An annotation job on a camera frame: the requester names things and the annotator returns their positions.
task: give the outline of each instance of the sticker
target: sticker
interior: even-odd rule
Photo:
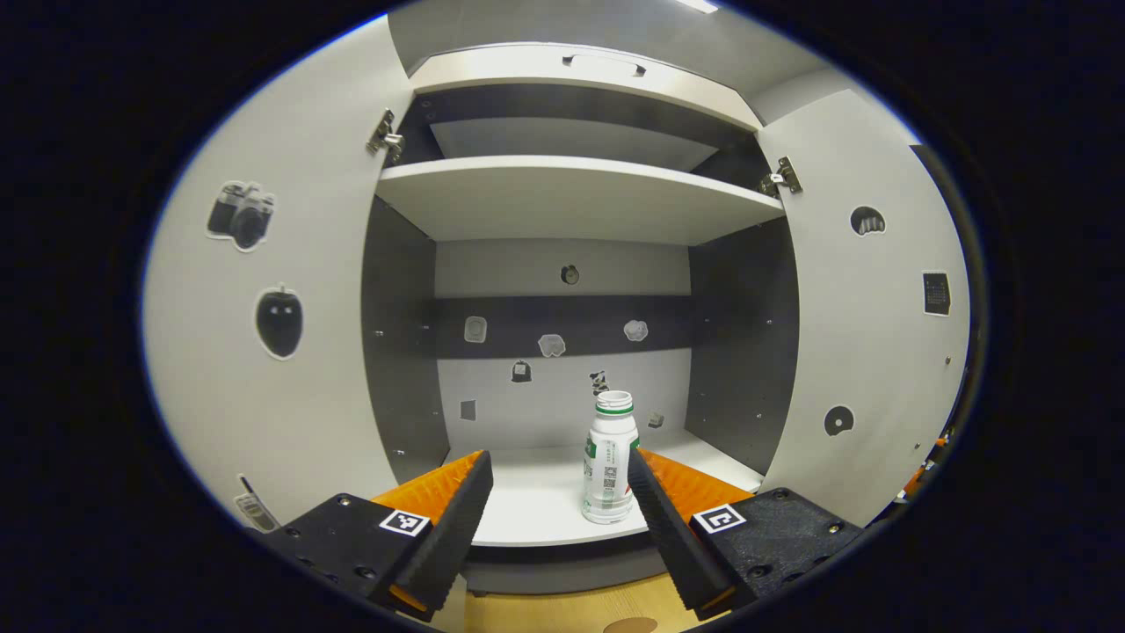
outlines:
[[[241,252],[254,250],[266,241],[274,201],[273,193],[262,191],[258,182],[224,182],[207,218],[207,236],[231,239]]]
[[[922,270],[922,311],[935,316],[950,315],[950,275],[945,270]]]
[[[564,283],[573,286],[578,282],[578,269],[575,268],[573,263],[570,265],[564,265],[562,271],[559,272],[559,278],[562,279]]]
[[[246,492],[235,497],[234,505],[242,510],[242,514],[250,519],[250,523],[253,524],[258,532],[269,534],[280,527],[277,519],[273,518],[273,515],[266,509],[261,499],[259,499],[253,492]]]
[[[430,523],[428,517],[413,515],[404,510],[395,510],[394,513],[390,513],[390,516],[382,519],[379,527],[382,530],[389,530],[390,532],[397,532],[398,534],[405,534],[407,536],[417,536],[428,523]]]
[[[852,211],[850,223],[852,229],[861,237],[872,233],[886,232],[886,220],[883,219],[883,214],[870,206],[856,207]]]
[[[477,401],[476,400],[462,400],[461,401],[461,419],[467,423],[477,422]]]
[[[484,343],[488,337],[488,322],[484,316],[469,316],[465,320],[465,342]]]
[[[832,407],[825,416],[825,433],[829,436],[839,435],[846,431],[852,431],[855,426],[855,416],[852,410],[843,405]]]
[[[718,508],[712,508],[710,510],[699,513],[694,516],[695,519],[700,522],[700,525],[703,526],[703,530],[708,532],[708,534],[722,532],[723,530],[729,530],[731,527],[735,527],[736,525],[742,525],[744,523],[746,523],[746,519],[742,518],[741,515],[736,513],[735,508],[730,507],[730,504],[723,504]]]
[[[258,296],[254,326],[258,340],[274,361],[288,361],[297,353],[304,324],[300,298],[285,283],[266,288]]]
[[[512,365],[512,382],[513,383],[531,382],[531,365],[529,365],[526,361],[516,361],[515,365]]]
[[[543,335],[539,337],[539,351],[543,353],[543,359],[562,356],[566,352],[566,342],[558,335]]]
[[[594,372],[590,374],[590,380],[593,381],[591,386],[594,390],[594,396],[602,394],[603,391],[610,391],[610,386],[605,383],[605,372]]]
[[[644,322],[629,322],[626,324],[624,332],[627,340],[640,343],[648,336],[648,324]]]

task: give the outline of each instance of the black square sticker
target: black square sticker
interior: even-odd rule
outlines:
[[[746,523],[746,519],[736,513],[735,508],[730,507],[730,504],[699,513],[695,515],[695,519],[700,522],[703,530],[708,531],[708,534],[722,532],[723,530]]]
[[[922,291],[926,296],[926,314],[950,315],[950,275],[934,270],[921,273]]]
[[[390,513],[390,516],[382,519],[379,527],[382,530],[389,530],[390,532],[397,532],[398,534],[405,534],[407,536],[417,536],[428,523],[430,523],[428,517],[412,515],[411,513],[405,513],[403,510],[395,510],[394,513]]]

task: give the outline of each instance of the dark gray panel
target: dark gray panel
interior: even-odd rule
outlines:
[[[564,356],[691,347],[691,302],[690,296],[663,295],[442,298],[436,301],[438,358],[542,358],[543,335],[562,337]],[[467,316],[488,323],[485,343],[465,341]],[[648,325],[645,341],[626,338],[631,320]]]
[[[796,374],[796,260],[772,219],[687,250],[692,380],[687,431],[765,474]]]
[[[475,594],[569,594],[666,573],[648,533],[555,548],[472,548],[461,576]]]
[[[441,157],[430,125],[475,118],[540,117],[595,120],[628,125],[687,138],[712,147],[729,148],[736,163],[765,156],[754,135],[703,112],[648,97],[615,90],[550,83],[472,85],[420,94],[411,102],[398,133],[406,136],[402,164]],[[414,143],[417,137],[420,142]]]
[[[757,138],[749,135],[732,147],[721,148],[711,154],[693,169],[692,173],[757,191],[758,183],[770,171],[770,162],[762,153]]]
[[[432,239],[375,198],[360,281],[363,362],[379,436],[399,483],[440,467],[449,452],[432,327],[434,252]]]

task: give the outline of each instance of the open cabinet door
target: open cabinet door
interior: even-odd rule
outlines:
[[[400,119],[411,97],[387,18],[375,19],[259,89],[166,201],[143,283],[145,361],[171,438],[232,513],[238,474],[281,524],[336,492],[396,486],[360,336],[363,239],[386,153],[364,145],[384,109]],[[252,248],[210,229],[231,181],[274,198]],[[259,337],[258,306],[281,283],[303,323],[296,351],[279,358]]]
[[[969,343],[961,242],[925,166],[850,90],[767,125],[758,142],[771,164],[790,159],[803,188],[778,187],[801,322],[793,397],[762,490],[791,488],[864,526],[953,408]],[[864,223],[874,214],[861,210],[857,230],[861,207],[879,217]]]

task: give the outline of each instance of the metal hinge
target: metal hinge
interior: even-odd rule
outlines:
[[[801,188],[801,181],[796,179],[796,171],[793,169],[793,163],[789,161],[789,156],[781,156],[777,159],[777,173],[768,173],[758,183],[758,190],[767,196],[773,196],[781,199],[781,192],[777,191],[778,184],[784,184],[789,187],[789,190],[794,193],[800,193],[804,189]]]
[[[375,127],[371,137],[367,139],[367,151],[375,155],[379,150],[387,147],[390,155],[390,164],[397,164],[403,157],[403,150],[406,148],[406,137],[402,134],[392,134],[390,124],[395,120],[395,112],[387,108],[382,111],[379,125]]]

